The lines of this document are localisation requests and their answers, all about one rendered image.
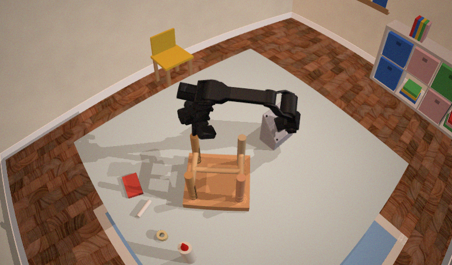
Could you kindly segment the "orange-brown wooden stool seat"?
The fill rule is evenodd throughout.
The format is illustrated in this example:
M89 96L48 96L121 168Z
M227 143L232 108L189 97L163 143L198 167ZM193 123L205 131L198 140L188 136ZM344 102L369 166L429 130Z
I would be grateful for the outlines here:
M237 155L201 154L197 167L238 168ZM246 176L244 200L235 200L237 174L196 173L197 199L191 200L185 183L182 205L184 208L223 211L249 211L250 209L250 155L245 156Z

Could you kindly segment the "tan wooden stool legs with crossbar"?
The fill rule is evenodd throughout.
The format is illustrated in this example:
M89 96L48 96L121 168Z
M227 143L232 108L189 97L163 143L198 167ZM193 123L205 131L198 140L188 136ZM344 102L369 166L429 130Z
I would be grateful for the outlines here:
M239 203L244 200L245 181L246 181L246 176L244 175L246 139L247 137L244 134L240 134L238 136L238 146L237 146L238 168L197 167L197 164L201 162L199 139L197 135L192 136L192 133L190 134L191 148L193 154L191 172L187 171L184 174L184 178L187 185L188 194L191 200L196 200L198 197L195 188L196 172L238 174L236 182L235 200Z

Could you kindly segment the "red rectangular block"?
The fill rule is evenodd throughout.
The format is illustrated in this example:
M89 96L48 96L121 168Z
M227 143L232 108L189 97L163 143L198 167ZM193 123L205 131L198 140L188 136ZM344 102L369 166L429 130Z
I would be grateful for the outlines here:
M136 173L122 177L128 198L133 198L143 194L139 179Z

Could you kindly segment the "tan roll of masking tape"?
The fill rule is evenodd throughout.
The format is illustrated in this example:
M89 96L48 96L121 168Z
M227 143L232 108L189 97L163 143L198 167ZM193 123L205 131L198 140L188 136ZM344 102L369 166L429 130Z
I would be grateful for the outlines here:
M164 234L165 236L164 236L164 237L160 237L160 235L162 235L162 234ZM166 241L166 240L168 239L168 234L167 234L167 232L164 231L164 230L159 230L159 231L157 232L157 237L158 237L158 239L159 239L160 241Z

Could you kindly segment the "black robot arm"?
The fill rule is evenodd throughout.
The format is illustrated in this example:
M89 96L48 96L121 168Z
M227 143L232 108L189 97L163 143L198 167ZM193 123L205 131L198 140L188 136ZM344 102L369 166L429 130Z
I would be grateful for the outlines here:
M282 94L280 109L275 105L276 97L279 93ZM288 134L297 133L300 126L301 114L297 112L298 97L287 90L264 91L228 87L223 82L206 79L199 80L197 85L180 82L177 98L192 101L205 108L210 108L215 104L223 104L227 101L259 104L270 108L278 116L274 118L278 132L285 130ZM194 108L194 103L190 107L178 109L177 113L181 124L190 125L193 120L198 122L198 110Z

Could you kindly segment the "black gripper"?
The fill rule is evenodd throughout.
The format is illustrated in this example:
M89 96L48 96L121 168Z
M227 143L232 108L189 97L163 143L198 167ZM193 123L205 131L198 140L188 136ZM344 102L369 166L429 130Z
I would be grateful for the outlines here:
M192 103L194 102L185 101L184 107L191 106ZM201 140L214 139L217 133L215 132L213 126L209 125L208 123L208 121L210 120L209 114L211 111L214 110L213 107L205 108L198 105L197 103L194 103L194 105L195 105L194 108L198 110L198 122L192 123L192 136L197 135L198 138Z

